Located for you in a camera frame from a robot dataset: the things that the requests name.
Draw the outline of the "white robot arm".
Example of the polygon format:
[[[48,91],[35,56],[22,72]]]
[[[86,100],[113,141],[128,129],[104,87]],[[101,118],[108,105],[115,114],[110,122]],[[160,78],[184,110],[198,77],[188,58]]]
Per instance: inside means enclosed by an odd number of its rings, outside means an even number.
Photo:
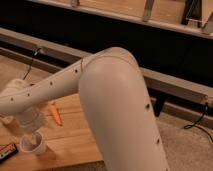
[[[28,125],[36,119],[30,108],[75,93],[108,171],[170,171],[144,77],[126,49],[105,49],[1,93],[0,114]]]

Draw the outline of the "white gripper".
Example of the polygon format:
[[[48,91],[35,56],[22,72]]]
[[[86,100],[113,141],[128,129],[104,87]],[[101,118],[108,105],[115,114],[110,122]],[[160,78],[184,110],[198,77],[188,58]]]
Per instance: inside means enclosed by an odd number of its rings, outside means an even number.
[[[24,134],[23,137],[32,144],[32,135],[30,133],[33,133],[37,130],[39,130],[41,127],[43,127],[46,123],[46,118],[43,114],[38,114],[35,118],[29,120],[29,119],[21,119],[19,120],[19,125],[21,129],[23,130]]]

